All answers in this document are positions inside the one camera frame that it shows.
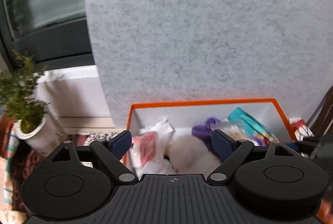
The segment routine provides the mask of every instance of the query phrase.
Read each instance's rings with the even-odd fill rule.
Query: speckled gray surface
[[[275,97],[308,119],[333,84],[333,0],[86,0],[117,127],[134,102]]]

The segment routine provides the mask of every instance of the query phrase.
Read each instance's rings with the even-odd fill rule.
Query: crosshair logo
[[[176,183],[176,182],[178,182],[178,179],[175,178],[175,177],[173,177],[173,178],[171,178],[169,181],[172,182],[172,183]]]

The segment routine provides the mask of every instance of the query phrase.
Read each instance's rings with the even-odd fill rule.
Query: ribbed gray plate
[[[26,224],[46,221],[31,217]],[[101,210],[68,224],[271,224],[244,210],[227,187],[210,186],[201,175],[146,175],[121,186]],[[320,224],[315,217],[294,224]]]

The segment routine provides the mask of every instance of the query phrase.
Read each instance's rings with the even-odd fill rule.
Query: window
[[[84,0],[0,0],[3,51],[34,55],[49,69],[93,65]]]

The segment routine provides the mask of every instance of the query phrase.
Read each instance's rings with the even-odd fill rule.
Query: white plant pot
[[[44,156],[49,155],[67,136],[50,113],[44,114],[40,125],[29,134],[21,131],[21,120],[17,121],[15,134]]]

